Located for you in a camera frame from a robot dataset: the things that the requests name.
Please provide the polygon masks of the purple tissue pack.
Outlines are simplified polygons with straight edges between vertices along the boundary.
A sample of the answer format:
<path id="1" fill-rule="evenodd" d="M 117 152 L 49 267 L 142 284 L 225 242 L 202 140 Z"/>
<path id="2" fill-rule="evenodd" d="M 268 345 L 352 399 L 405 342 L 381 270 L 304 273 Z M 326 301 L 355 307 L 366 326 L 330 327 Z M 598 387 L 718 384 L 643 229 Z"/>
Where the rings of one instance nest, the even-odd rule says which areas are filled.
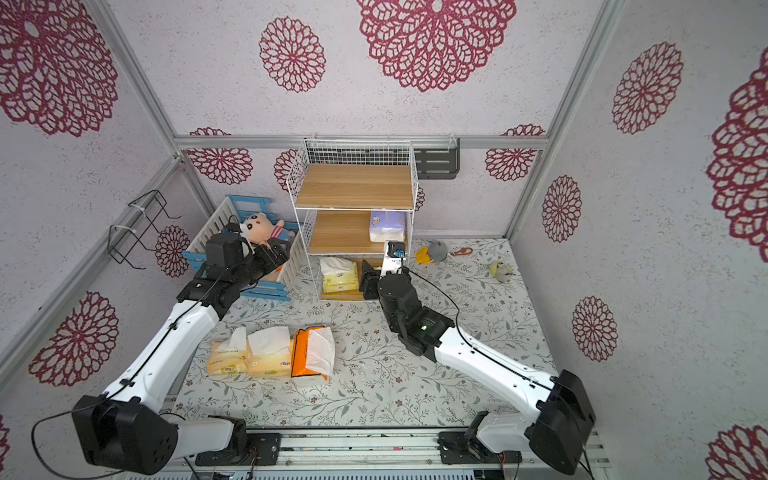
<path id="1" fill-rule="evenodd" d="M 373 243 L 404 242 L 406 220 L 405 212 L 372 211 L 369 222 L 369 240 Z"/>

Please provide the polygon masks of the orange tissue pack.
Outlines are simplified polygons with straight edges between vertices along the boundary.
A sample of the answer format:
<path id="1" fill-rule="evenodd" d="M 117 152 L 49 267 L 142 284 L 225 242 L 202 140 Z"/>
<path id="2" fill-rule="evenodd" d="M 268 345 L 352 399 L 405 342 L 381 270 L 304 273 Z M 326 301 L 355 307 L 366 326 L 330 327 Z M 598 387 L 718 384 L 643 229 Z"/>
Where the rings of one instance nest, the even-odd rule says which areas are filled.
<path id="1" fill-rule="evenodd" d="M 297 387 L 322 385 L 333 374 L 336 343 L 330 327 L 299 329 L 293 339 L 291 380 Z"/>

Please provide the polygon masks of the yellow tissue pack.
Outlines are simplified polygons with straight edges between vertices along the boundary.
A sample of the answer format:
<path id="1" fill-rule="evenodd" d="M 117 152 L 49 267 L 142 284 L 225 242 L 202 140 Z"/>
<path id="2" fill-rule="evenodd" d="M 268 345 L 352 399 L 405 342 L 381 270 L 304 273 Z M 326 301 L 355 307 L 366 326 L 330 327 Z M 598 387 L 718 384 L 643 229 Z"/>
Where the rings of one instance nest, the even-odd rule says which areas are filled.
<path id="1" fill-rule="evenodd" d="M 247 372 L 255 379 L 289 378 L 293 343 L 287 326 L 273 326 L 247 336 Z"/>
<path id="2" fill-rule="evenodd" d="M 248 371 L 250 349 L 245 327 L 238 327 L 223 341 L 215 341 L 207 363 L 212 377 L 245 374 Z"/>

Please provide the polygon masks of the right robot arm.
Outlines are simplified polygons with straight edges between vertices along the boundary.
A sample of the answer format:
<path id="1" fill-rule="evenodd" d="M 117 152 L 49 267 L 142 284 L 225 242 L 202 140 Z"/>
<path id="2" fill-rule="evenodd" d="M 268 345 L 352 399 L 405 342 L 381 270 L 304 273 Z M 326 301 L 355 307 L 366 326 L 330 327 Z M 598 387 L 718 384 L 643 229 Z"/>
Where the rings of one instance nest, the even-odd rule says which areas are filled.
<path id="1" fill-rule="evenodd" d="M 590 468 L 585 449 L 596 414 L 577 375 L 523 365 L 466 332 L 458 318 L 423 305 L 412 284 L 417 274 L 403 259 L 387 257 L 377 272 L 384 317 L 408 351 L 474 379 L 515 408 L 512 415 L 479 415 L 465 436 L 466 450 L 499 455 L 528 446 L 561 474 Z"/>

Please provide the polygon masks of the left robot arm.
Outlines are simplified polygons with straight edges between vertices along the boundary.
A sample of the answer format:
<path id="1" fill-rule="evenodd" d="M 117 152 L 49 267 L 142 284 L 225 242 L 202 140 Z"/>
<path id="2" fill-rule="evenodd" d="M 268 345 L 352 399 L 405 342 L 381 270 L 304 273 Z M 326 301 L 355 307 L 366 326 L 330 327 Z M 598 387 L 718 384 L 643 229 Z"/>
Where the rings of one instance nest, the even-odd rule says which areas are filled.
<path id="1" fill-rule="evenodd" d="M 206 259 L 176 297 L 168 319 L 129 367 L 98 396 L 83 396 L 71 413 L 86 462 L 153 475 L 174 459 L 248 452 L 244 421 L 211 417 L 173 423 L 160 413 L 165 397 L 200 342 L 247 288 L 288 258 L 288 244 L 271 238 L 250 245 L 239 233 L 213 235 Z"/>

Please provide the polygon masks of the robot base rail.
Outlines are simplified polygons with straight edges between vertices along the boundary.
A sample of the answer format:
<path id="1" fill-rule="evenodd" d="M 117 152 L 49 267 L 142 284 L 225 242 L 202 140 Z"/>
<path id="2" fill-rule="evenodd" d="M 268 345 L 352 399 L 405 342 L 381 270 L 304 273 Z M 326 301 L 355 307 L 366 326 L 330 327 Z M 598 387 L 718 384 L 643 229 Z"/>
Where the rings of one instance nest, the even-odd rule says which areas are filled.
<path id="1" fill-rule="evenodd" d="M 479 463 L 449 458 L 441 433 L 459 428 L 256 429 L 264 443 L 239 465 L 173 460 L 154 479 L 564 479 L 528 447 Z"/>

